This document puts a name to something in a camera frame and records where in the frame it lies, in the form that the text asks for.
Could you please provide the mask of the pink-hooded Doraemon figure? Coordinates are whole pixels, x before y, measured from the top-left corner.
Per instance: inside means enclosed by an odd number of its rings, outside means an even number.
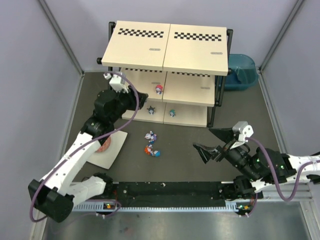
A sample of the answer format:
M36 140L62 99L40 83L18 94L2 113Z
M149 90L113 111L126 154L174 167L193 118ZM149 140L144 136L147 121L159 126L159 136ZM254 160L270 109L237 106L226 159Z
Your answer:
M163 93L163 86L161 84L158 84L155 87L155 92L156 92L157 95L161 95Z

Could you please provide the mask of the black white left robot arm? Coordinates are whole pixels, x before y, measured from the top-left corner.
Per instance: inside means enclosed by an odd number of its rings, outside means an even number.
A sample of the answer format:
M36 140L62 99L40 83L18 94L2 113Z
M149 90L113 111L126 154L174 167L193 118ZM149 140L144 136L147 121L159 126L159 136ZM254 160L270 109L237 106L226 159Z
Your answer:
M107 89L98 93L92 115L80 129L69 150L41 180L34 179L29 183L29 218L33 223L44 220L44 217L35 219L34 210L61 223L70 215L73 207L105 191L111 179L100 173L75 185L72 182L88 158L110 135L121 130L120 127L114 127L115 122L127 110L140 110L148 97L148 94L138 92L133 86L119 92Z

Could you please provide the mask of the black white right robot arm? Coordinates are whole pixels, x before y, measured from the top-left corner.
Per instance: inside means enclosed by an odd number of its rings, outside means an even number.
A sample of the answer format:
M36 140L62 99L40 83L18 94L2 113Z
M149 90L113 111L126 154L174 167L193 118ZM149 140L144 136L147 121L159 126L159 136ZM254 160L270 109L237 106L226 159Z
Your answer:
M209 131L224 142L224 146L205 146L194 143L202 161L227 160L241 175L220 189L227 200L261 196L262 191L274 186L281 199L291 201L299 183L320 182L320 156L294 156L263 147L258 141L256 153L250 155L248 141L253 141L253 127L239 121L231 128L210 128Z

